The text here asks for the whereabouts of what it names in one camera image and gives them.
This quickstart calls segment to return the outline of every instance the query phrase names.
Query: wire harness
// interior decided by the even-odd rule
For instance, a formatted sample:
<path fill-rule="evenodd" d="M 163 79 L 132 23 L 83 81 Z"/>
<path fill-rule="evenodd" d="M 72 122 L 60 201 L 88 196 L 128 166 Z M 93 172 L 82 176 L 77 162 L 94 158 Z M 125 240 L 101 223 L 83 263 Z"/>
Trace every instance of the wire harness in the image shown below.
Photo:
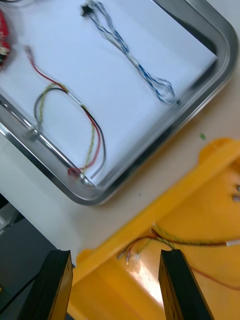
<path fill-rule="evenodd" d="M 105 18 L 108 29 L 100 23 L 98 14 Z M 85 5 L 82 6 L 82 16 L 89 17 L 94 22 L 101 34 L 128 58 L 128 60 L 136 67 L 137 71 L 144 78 L 146 83 L 154 91 L 156 97 L 161 103 L 173 104 L 176 101 L 172 84 L 168 80 L 151 76 L 150 73 L 144 69 L 141 63 L 131 54 L 129 46 L 114 28 L 112 18 L 101 2 L 89 0 Z"/>

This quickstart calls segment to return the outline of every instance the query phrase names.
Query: metal pin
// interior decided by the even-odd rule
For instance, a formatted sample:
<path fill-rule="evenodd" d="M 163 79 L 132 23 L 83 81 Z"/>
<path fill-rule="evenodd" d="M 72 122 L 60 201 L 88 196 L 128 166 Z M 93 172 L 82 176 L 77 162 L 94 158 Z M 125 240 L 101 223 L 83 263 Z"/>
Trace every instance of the metal pin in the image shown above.
<path fill-rule="evenodd" d="M 232 200 L 233 200 L 234 202 L 240 202 L 240 195 L 234 194 L 234 195 L 232 196 Z"/>

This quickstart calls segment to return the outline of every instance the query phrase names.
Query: tray rim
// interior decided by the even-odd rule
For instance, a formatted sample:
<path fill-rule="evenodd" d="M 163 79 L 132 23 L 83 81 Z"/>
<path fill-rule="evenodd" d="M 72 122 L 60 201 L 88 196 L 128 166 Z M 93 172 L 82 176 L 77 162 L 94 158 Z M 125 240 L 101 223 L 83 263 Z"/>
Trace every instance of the tray rim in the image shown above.
<path fill-rule="evenodd" d="M 154 0 L 160 7 L 163 8 L 161 1 Z M 125 170 L 122 172 L 118 178 L 105 190 L 102 191 L 101 184 L 99 189 L 93 186 L 87 179 L 82 179 L 78 189 L 73 189 L 74 182 L 66 183 L 66 177 L 59 177 L 59 172 L 56 174 L 54 168 L 51 168 L 47 163 L 43 161 L 39 156 L 35 154 L 33 148 L 33 143 L 29 145 L 24 144 L 16 132 L 11 129 L 13 126 L 17 126 L 20 135 L 23 134 L 23 129 L 25 132 L 29 131 L 33 125 L 13 106 L 11 105 L 1 94 L 0 94 L 0 112 L 2 118 L 0 119 L 0 133 L 2 133 L 11 143 L 13 143 L 40 171 L 45 174 L 61 191 L 63 191 L 70 199 L 82 204 L 82 205 L 98 205 L 105 202 L 110 196 L 112 196 L 118 188 L 123 184 L 123 182 L 132 176 L 137 168 L 141 166 L 160 146 L 164 144 L 170 137 L 177 133 L 188 121 L 190 121 L 222 88 L 226 85 L 229 80 L 238 58 L 238 37 L 234 28 L 229 22 L 227 22 L 206 0 L 180 0 L 179 2 L 185 3 L 190 6 L 195 12 L 197 12 L 202 18 L 208 21 L 213 28 L 215 28 L 223 37 L 225 41 L 225 46 L 231 53 L 228 57 L 228 61 L 224 67 L 224 72 L 219 78 L 216 78 L 211 85 L 211 90 L 204 91 L 199 95 L 198 99 L 190 105 L 186 110 L 183 110 L 182 114 L 178 116 L 171 125 L 162 132 L 149 147 L 142 152 L 142 154 L 135 159 Z M 50 147 L 51 142 L 46 141 L 45 147 L 48 147 L 50 153 L 53 152 Z M 64 160 L 64 154 L 59 150 L 58 152 L 58 164 L 57 166 L 62 169 L 65 168 L 66 164 L 68 167 L 75 168 L 73 163 L 69 163 L 68 159 Z"/>

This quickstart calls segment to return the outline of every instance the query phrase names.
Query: white table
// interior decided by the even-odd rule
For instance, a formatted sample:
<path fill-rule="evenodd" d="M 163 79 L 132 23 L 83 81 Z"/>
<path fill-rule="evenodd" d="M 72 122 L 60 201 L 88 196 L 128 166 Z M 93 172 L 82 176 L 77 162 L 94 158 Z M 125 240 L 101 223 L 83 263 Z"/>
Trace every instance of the white table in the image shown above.
<path fill-rule="evenodd" d="M 239 0 L 209 1 L 240 36 Z M 123 188 L 101 206 L 74 203 L 0 135 L 0 193 L 54 246 L 94 248 L 172 186 L 196 163 L 208 140 L 240 137 L 240 63 L 228 86 L 172 138 Z"/>

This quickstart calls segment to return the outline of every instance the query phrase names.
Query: gray surface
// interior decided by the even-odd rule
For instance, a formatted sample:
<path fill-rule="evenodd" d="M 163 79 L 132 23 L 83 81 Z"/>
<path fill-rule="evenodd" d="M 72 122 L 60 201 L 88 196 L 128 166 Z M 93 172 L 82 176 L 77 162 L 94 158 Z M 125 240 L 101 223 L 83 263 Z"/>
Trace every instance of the gray surface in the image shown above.
<path fill-rule="evenodd" d="M 0 286 L 3 288 L 0 309 L 40 271 L 47 254 L 54 249 L 26 219 L 15 223 L 0 236 Z M 17 319 L 30 288 L 25 289 L 0 320 Z"/>

